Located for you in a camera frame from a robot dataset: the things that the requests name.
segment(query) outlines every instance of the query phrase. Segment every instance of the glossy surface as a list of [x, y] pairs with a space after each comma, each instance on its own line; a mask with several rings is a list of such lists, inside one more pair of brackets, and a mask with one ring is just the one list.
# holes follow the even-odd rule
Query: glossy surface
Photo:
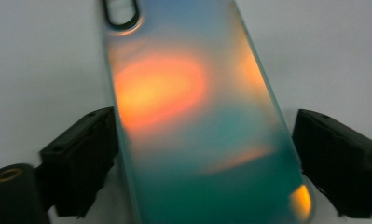
[[108, 30], [136, 219], [297, 223], [295, 152], [236, 5], [138, 3], [137, 27]]

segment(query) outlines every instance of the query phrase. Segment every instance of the white background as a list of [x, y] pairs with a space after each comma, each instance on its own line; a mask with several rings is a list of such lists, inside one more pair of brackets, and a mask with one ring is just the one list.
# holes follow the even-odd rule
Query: white background
[[[372, 139], [372, 0], [239, 0], [241, 14], [292, 131], [296, 111], [325, 113]], [[84, 114], [113, 104], [94, 0], [0, 0], [0, 168], [37, 152]], [[86, 219], [123, 223], [115, 171]], [[314, 192], [312, 223], [337, 218]]]

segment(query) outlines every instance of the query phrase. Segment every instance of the brass ring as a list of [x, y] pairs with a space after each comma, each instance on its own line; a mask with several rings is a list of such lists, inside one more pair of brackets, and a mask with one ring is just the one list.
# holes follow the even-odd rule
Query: brass ring
[[23, 170], [20, 168], [12, 168], [12, 169], [5, 170], [4, 172], [0, 173], [0, 183], [12, 180], [22, 175], [22, 173], [23, 173]]

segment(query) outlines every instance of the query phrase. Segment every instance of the teal phone case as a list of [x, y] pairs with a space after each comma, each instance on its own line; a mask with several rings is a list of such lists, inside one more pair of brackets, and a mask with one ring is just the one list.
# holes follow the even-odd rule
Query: teal phone case
[[138, 0], [107, 25], [136, 223], [298, 223], [290, 135], [233, 1]]

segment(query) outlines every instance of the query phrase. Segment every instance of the phone case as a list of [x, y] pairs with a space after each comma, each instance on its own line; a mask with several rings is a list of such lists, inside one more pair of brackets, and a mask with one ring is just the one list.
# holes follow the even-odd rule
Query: phone case
[[108, 16], [108, 60], [136, 223], [298, 223], [299, 162], [236, 4], [138, 0]]

